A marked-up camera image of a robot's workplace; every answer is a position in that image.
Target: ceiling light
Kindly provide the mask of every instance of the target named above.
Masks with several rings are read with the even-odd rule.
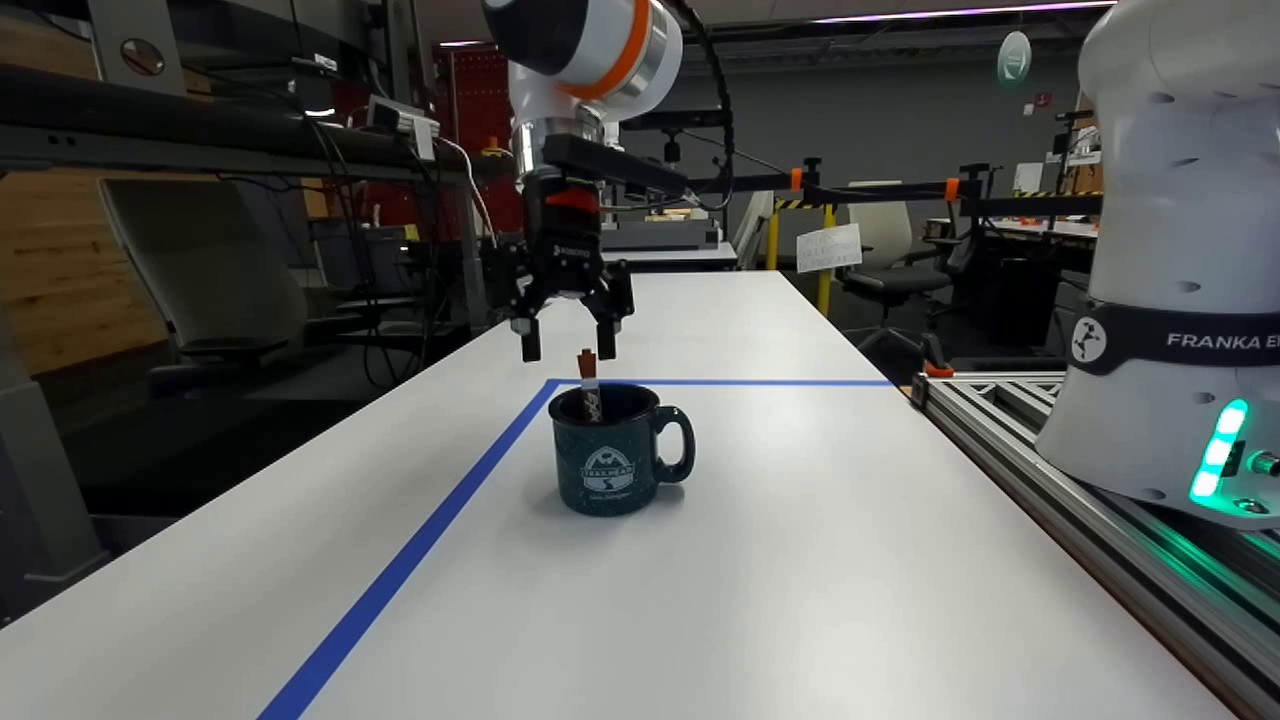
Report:
[[[1042,14],[1042,12],[1086,12],[1112,9],[1115,0],[1074,0],[1074,2],[976,2],[976,9],[916,9],[916,12],[864,12],[826,14],[814,22],[920,22],[920,20],[967,20],[967,14]]]

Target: blue tape line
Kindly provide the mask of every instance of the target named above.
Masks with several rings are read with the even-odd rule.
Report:
[[[369,591],[349,608],[349,616],[320,641],[320,648],[293,670],[293,681],[272,695],[260,720],[304,714],[326,683],[342,670],[366,630],[398,599],[408,577],[428,561],[451,519],[474,502],[495,463],[515,448],[536,413],[565,388],[579,380],[548,380],[525,413],[487,445],[474,472],[441,499],[441,507],[411,531],[411,539],[392,556],[392,564],[369,585]],[[892,388],[887,380],[617,380],[617,384],[658,384],[658,388]]]
[[[446,497],[446,502],[411,531],[411,539],[398,553],[398,561],[369,585],[369,591],[349,608],[349,616],[320,641],[320,648],[304,659],[304,667],[276,691],[276,698],[260,712],[265,720],[293,720],[311,708],[320,686],[336,675],[336,667],[354,657],[361,635],[380,621],[392,596],[408,585],[408,577],[425,564],[425,556],[441,543],[448,522],[470,507],[470,499],[483,488],[495,463],[515,448],[536,413],[556,396],[556,384],[543,384],[525,413],[504,427],[504,434],[475,458],[475,467]]]

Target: mug handle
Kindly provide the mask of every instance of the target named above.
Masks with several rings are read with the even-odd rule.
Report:
[[[684,479],[691,475],[695,434],[691,434],[687,417],[684,417],[679,408],[668,408],[668,404],[664,404],[664,408],[658,408],[654,440],[658,440],[668,423],[679,423],[684,455],[679,455],[679,463],[664,463],[664,458],[658,455],[658,479],[660,479],[660,484],[684,484]]]

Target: green light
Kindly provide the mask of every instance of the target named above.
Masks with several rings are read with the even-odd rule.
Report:
[[[1232,401],[1217,420],[1217,430],[1242,440],[1245,423],[1250,423],[1250,401]]]
[[[1193,484],[1193,497],[1208,499],[1208,497],[1217,497],[1219,484],[1225,484],[1219,472],[1200,472]]]
[[[1230,440],[1214,440],[1208,451],[1204,451],[1204,467],[1230,467],[1232,458],[1232,445]]]

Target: dark blue mug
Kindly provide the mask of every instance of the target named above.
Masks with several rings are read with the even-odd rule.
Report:
[[[560,497],[583,517],[627,517],[654,502],[660,484],[684,484],[695,458],[695,434],[679,408],[660,404],[640,384],[573,388],[553,401]],[[660,458],[658,434],[679,427],[684,455]]]

